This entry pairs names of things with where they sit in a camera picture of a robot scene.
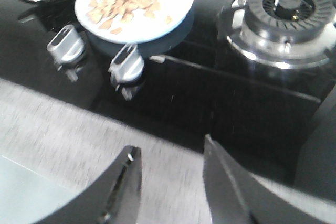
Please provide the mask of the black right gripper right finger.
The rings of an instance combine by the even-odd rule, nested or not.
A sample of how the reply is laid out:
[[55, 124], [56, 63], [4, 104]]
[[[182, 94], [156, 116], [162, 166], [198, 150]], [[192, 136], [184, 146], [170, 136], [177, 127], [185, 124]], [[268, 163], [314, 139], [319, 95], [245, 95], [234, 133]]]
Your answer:
[[249, 172], [209, 134], [203, 181], [212, 223], [335, 223], [335, 203]]

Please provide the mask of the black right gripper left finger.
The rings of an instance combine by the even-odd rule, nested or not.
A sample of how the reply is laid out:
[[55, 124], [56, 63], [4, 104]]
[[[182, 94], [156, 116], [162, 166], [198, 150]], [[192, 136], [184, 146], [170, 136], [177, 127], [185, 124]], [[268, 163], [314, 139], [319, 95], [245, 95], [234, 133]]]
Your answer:
[[89, 187], [38, 223], [137, 223], [141, 187], [141, 149], [125, 146]]

